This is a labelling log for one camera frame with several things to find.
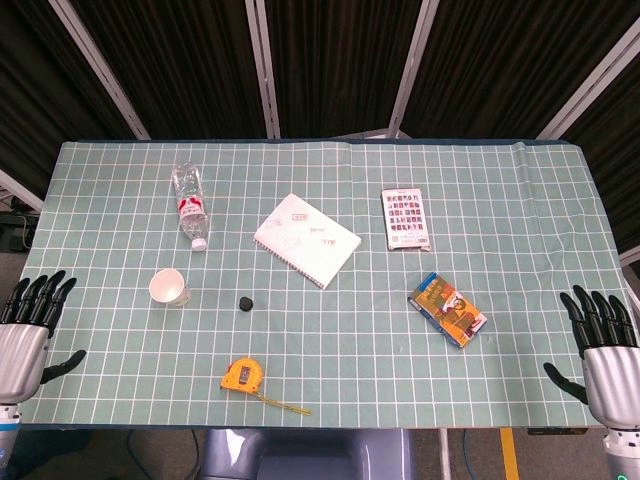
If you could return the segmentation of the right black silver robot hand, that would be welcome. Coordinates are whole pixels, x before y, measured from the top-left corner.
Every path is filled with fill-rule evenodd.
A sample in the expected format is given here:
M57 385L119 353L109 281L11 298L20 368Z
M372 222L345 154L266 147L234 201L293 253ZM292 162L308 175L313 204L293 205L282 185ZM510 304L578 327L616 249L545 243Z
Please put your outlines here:
M554 385L589 407L607 428L639 429L639 342L631 316L621 300L587 292L575 285L560 300L566 308L581 360L584 383L578 384L546 362Z

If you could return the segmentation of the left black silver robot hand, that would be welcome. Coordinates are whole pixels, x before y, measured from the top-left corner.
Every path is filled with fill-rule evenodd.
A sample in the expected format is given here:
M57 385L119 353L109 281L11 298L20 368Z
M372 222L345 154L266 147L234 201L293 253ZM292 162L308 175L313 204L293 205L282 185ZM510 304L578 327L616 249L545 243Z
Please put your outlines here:
M1 305L1 403L18 405L39 387L74 370L85 358L81 349L48 366L50 341L77 279L63 270L35 280L21 279Z

